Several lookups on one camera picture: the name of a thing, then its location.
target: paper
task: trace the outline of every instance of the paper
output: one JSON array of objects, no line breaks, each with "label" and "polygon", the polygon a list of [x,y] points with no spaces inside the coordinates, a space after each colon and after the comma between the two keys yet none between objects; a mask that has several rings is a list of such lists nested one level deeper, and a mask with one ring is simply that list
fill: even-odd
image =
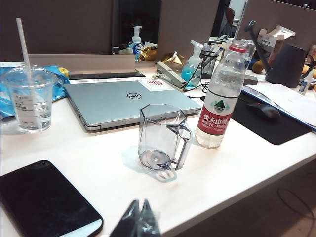
[{"label": "paper", "polygon": [[281,84],[247,85],[264,94],[299,120],[316,126],[316,100],[309,99]]},{"label": "paper", "polygon": [[145,42],[145,44],[144,44],[144,48],[145,47],[157,47],[158,45],[157,44],[155,44],[155,43],[150,43],[150,42]]}]

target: red bottle cap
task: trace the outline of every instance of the red bottle cap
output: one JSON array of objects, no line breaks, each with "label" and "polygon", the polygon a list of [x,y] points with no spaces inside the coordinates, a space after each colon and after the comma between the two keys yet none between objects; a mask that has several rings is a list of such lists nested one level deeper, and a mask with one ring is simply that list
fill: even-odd
[{"label": "red bottle cap", "polygon": [[236,44],[232,44],[231,46],[229,46],[229,49],[238,53],[245,53],[246,52],[246,48],[244,45],[236,45]]}]

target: gold wrapper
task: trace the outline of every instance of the gold wrapper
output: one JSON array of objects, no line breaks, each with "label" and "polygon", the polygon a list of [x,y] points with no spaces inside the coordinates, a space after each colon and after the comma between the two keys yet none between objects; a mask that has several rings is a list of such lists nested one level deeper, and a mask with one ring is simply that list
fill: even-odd
[{"label": "gold wrapper", "polygon": [[138,59],[141,61],[155,61],[156,55],[157,55],[156,46],[145,47],[140,51]]},{"label": "gold wrapper", "polygon": [[183,66],[187,60],[177,52],[166,54],[163,58],[163,62],[170,67],[173,71],[181,73]]}]

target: smartphone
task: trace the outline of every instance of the smartphone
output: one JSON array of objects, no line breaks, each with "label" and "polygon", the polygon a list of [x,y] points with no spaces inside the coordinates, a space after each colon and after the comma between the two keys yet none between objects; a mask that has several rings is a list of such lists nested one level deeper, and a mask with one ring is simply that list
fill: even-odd
[{"label": "smartphone", "polygon": [[24,237],[93,237],[102,216],[49,161],[0,177],[0,200]]}]

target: mouse pad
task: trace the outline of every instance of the mouse pad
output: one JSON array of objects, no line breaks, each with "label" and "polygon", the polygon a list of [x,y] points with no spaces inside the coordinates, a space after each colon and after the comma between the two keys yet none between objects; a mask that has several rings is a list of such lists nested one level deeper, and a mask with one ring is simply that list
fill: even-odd
[{"label": "mouse pad", "polygon": [[268,142],[274,145],[280,145],[311,131],[310,128],[282,112],[280,112],[281,118],[277,121],[268,121],[258,116],[246,107],[248,103],[256,102],[264,104],[264,102],[242,91],[236,103],[232,119]]}]

